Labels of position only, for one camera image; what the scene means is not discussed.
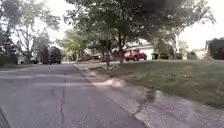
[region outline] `red pickup truck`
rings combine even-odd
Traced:
[[[138,61],[139,59],[147,60],[147,55],[143,52],[140,52],[138,49],[137,50],[128,50],[124,54],[124,59],[126,61],[129,61],[129,60]]]

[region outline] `parked car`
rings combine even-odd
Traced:
[[[140,52],[139,49],[128,50],[124,54],[124,59],[126,61],[129,61],[129,60],[138,61],[139,59],[147,60],[147,55],[145,53],[143,53],[143,52]]]

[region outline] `street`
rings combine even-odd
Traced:
[[[0,73],[0,107],[11,128],[145,127],[69,63]]]

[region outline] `grass lawn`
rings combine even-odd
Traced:
[[[224,61],[151,61],[114,66],[107,73],[213,107],[224,108]]]

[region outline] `concrete curb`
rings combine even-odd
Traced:
[[[170,96],[142,86],[130,86],[86,69],[82,73],[115,103],[150,128],[224,128],[224,110]]]

